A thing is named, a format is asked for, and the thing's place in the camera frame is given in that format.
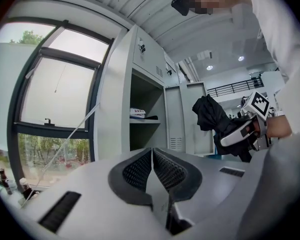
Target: black jacket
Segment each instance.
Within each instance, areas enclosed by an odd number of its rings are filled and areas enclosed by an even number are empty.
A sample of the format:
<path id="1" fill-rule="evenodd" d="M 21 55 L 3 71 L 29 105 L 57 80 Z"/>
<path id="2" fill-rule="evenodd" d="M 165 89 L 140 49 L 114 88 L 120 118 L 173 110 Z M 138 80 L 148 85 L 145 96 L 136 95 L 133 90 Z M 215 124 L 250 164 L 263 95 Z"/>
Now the black jacket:
<path id="1" fill-rule="evenodd" d="M 249 143 L 247 140 L 224 147 L 220 140 L 242 126 L 245 121 L 240 118 L 230 119 L 224 109 L 208 94 L 199 98 L 192 107 L 192 111 L 197 114 L 197 124 L 202 131 L 215 130 L 213 136 L 218 155 L 232 154 L 239 156 L 243 162 L 250 162 Z"/>

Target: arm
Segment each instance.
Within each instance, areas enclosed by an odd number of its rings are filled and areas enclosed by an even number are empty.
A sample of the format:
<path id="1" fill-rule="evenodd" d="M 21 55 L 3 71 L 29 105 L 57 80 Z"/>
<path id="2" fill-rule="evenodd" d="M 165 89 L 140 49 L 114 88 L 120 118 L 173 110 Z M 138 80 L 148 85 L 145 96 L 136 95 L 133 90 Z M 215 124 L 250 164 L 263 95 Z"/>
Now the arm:
<path id="1" fill-rule="evenodd" d="M 267 123 L 266 136 L 268 138 L 285 138 L 292 134 L 290 125 L 285 115 L 269 117 L 266 120 L 266 123 Z M 254 121 L 253 125 L 255 130 L 257 132 L 260 132 L 259 123 L 257 121 Z"/>

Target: black vent slot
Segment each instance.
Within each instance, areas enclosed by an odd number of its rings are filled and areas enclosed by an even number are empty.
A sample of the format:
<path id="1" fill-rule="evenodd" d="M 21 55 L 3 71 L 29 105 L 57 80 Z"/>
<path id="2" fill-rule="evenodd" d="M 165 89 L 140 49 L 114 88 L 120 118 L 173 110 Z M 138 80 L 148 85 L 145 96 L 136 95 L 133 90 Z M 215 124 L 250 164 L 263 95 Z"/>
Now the black vent slot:
<path id="1" fill-rule="evenodd" d="M 245 174 L 245 172 L 242 170 L 236 170 L 236 169 L 227 168 L 227 167 L 221 168 L 220 172 L 225 173 L 225 174 L 230 174 L 233 176 L 237 176 L 237 177 L 242 177 Z"/>
<path id="2" fill-rule="evenodd" d="M 80 197 L 81 194 L 68 191 L 39 221 L 39 224 L 47 230 L 56 233 Z"/>
<path id="3" fill-rule="evenodd" d="M 123 170 L 123 178 L 131 186 L 146 192 L 148 176 L 151 172 L 151 153 L 142 156 Z"/>
<path id="4" fill-rule="evenodd" d="M 164 73 L 162 72 L 161 68 L 159 68 L 158 66 L 155 66 L 156 69 L 156 73 L 160 76 L 160 77 L 164 77 Z"/>

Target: white sleeve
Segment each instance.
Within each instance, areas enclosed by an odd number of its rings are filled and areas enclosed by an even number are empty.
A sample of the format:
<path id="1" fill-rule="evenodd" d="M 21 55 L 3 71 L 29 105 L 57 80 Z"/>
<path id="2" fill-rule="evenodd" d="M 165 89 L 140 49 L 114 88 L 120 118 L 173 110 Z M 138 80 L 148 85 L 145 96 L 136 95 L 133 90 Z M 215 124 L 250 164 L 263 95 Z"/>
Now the white sleeve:
<path id="1" fill-rule="evenodd" d="M 289 81 L 277 94 L 294 134 L 300 133 L 300 25 L 283 0 L 251 0 L 267 48 Z"/>
<path id="2" fill-rule="evenodd" d="M 267 48 L 283 75 L 300 68 L 300 25 L 283 0 L 251 0 Z"/>

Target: shelf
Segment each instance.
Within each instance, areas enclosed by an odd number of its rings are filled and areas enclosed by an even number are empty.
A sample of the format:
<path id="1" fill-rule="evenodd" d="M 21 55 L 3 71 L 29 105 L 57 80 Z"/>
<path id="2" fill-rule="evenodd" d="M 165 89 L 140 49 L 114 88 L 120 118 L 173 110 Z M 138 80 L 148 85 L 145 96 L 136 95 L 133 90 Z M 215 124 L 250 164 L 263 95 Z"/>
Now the shelf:
<path id="1" fill-rule="evenodd" d="M 160 120 L 130 118 L 130 124 L 160 124 Z"/>

